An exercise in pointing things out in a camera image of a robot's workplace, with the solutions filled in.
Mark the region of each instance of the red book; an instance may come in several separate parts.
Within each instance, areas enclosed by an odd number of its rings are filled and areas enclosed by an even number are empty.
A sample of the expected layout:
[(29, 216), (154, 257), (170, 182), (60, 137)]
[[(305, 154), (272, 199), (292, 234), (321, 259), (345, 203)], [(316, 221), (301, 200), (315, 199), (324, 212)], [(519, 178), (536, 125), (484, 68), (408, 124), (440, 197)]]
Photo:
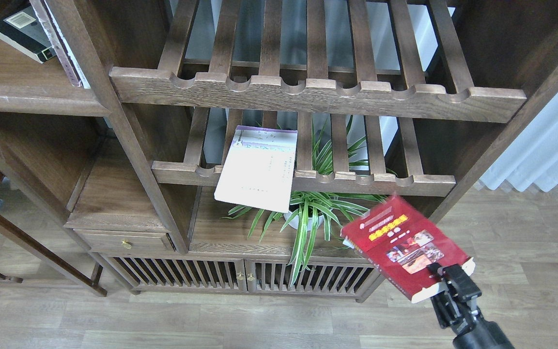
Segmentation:
[(469, 275), (475, 263), (434, 223), (399, 196), (348, 223), (341, 236), (397, 287), (412, 303), (444, 290), (427, 270), (431, 263), (458, 264)]

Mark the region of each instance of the wooden cabinet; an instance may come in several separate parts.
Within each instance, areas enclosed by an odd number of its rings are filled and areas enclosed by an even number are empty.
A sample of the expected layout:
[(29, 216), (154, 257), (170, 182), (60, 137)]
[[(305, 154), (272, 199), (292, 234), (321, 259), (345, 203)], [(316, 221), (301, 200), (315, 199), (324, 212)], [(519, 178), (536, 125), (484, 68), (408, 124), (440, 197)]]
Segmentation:
[[(0, 170), (133, 291), (362, 301), (381, 281), (338, 242), (320, 240), (311, 271), (288, 287), (292, 233), (271, 229), (258, 243), (246, 239), (252, 217), (221, 220), (230, 206), (211, 193), (222, 165), (203, 156), (210, 108), (230, 109), (226, 143), (246, 110), (259, 111), (265, 127), (276, 125), (278, 111), (296, 113), (295, 190), (398, 192), (438, 221), (558, 91), (556, 0), (384, 0), (397, 71), (375, 69), (365, 0), (346, 1), (355, 65), (339, 68), (328, 67), (321, 1), (302, 2), (303, 65), (279, 62), (281, 0), (265, 2), (257, 62), (233, 60), (239, 0), (223, 0), (205, 61), (186, 59), (204, 1), (180, 0), (172, 20), (162, 0), (40, 1), (92, 88), (73, 88), (57, 61), (31, 65), (0, 42)], [(408, 5), (427, 7), (438, 41), (426, 71)], [(337, 128), (335, 172), (312, 169), (315, 112), (335, 124), (365, 115), (368, 172), (350, 171)], [(381, 114), (398, 117), (387, 152)]]

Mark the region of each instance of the slatted cabinet door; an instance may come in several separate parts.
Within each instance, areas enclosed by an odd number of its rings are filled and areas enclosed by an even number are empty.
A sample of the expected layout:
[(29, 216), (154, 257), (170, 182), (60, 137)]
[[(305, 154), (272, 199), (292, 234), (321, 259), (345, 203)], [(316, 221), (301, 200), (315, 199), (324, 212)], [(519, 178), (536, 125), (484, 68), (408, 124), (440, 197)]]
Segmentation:
[(244, 261), (115, 256), (108, 259), (136, 291), (246, 292)]
[(381, 275), (368, 264), (314, 262), (290, 285), (286, 261), (245, 260), (248, 291), (272, 294), (317, 294), (361, 298), (377, 287)]

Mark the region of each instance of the book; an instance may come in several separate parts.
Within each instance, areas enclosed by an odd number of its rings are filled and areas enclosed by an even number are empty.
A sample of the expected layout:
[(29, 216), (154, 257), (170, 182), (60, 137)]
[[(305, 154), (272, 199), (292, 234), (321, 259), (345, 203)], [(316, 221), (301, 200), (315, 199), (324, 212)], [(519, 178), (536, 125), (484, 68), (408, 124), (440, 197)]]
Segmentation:
[(0, 19), (0, 39), (39, 63), (56, 55), (31, 6)]
[(454, 241), (396, 195), (345, 225), (341, 236), (412, 303), (445, 290), (429, 264), (458, 264), (469, 276), (475, 269), (473, 259)]
[(63, 43), (63, 36), (61, 36), (60, 32), (55, 29), (55, 18), (51, 15), (46, 3), (44, 3), (44, 0), (31, 0), (31, 6), (33, 7), (36, 16), (38, 17), (38, 21), (46, 33), (46, 37), (56, 52), (57, 58), (60, 60), (68, 80), (73, 86), (83, 86), (79, 73), (75, 68), (75, 64), (73, 63), (72, 58)]
[(288, 212), (296, 131), (237, 126), (215, 200)]

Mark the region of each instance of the black book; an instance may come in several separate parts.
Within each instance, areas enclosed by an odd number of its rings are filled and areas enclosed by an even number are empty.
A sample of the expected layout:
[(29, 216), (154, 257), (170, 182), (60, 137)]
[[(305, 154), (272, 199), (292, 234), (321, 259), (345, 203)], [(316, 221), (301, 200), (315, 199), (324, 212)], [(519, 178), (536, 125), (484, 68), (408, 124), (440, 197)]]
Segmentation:
[(0, 39), (40, 63), (56, 55), (31, 6), (0, 20)]

